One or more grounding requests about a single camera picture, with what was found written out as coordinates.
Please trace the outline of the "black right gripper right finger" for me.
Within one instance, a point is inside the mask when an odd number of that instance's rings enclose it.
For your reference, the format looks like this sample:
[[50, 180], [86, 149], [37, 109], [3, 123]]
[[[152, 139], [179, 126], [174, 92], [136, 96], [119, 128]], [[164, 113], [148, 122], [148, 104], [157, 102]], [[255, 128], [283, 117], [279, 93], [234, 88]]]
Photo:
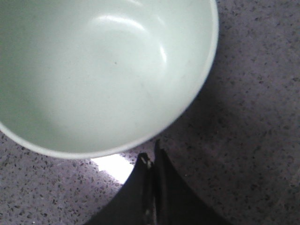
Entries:
[[204, 203], [178, 174], [156, 141], [154, 148], [155, 199], [158, 225], [229, 225]]

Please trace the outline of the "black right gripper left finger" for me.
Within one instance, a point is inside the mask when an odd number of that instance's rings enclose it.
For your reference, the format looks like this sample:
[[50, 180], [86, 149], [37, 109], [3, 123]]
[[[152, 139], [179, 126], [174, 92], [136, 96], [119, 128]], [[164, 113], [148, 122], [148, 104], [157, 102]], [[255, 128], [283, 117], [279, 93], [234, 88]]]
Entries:
[[87, 225], [153, 225], [153, 163], [140, 153], [136, 164], [116, 196]]

